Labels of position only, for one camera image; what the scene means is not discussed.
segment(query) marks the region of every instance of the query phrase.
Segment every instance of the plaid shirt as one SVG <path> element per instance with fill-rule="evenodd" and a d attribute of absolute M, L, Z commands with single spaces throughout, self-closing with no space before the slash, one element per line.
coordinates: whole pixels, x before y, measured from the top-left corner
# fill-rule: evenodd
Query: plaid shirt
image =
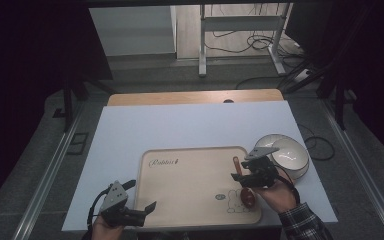
<path fill-rule="evenodd" d="M 300 204 L 287 212 L 279 213 L 279 218 L 286 236 L 290 240 L 333 239 L 324 223 L 310 210 L 307 203 Z"/>

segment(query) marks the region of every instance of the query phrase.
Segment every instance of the beige cutting board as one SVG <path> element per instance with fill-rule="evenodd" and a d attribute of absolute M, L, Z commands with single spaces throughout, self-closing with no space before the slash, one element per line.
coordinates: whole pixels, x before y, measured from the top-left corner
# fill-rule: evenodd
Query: beige cutting board
<path fill-rule="evenodd" d="M 142 158 L 135 209 L 157 201 L 144 227 L 251 224 L 260 206 L 249 210 L 240 200 L 241 185 L 233 157 L 243 161 L 241 147 L 150 150 Z"/>

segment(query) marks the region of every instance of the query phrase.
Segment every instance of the brown wooden ladle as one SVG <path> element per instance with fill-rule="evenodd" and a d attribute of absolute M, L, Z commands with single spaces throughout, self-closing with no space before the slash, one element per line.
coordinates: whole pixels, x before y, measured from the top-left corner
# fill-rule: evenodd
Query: brown wooden ladle
<path fill-rule="evenodd" d="M 241 166 L 239 164 L 239 158 L 233 157 L 233 163 L 235 164 L 236 173 L 242 175 Z M 253 208 L 256 203 L 254 192 L 250 188 L 242 188 L 241 201 L 246 208 Z"/>

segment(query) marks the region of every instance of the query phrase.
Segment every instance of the wall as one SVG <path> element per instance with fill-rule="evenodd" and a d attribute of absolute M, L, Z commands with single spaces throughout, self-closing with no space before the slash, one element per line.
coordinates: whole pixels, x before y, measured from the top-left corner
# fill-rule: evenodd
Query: wall
<path fill-rule="evenodd" d="M 89 9 L 106 56 L 175 52 L 170 6 Z"/>

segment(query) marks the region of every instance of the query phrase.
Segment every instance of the wooden handle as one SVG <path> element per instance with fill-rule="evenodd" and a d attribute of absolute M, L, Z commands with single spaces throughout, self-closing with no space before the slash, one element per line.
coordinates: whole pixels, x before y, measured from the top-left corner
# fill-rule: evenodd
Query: wooden handle
<path fill-rule="evenodd" d="M 242 176 L 242 169 L 241 169 L 241 165 L 239 164 L 239 158 L 234 156 L 233 163 L 235 164 L 236 173 Z"/>

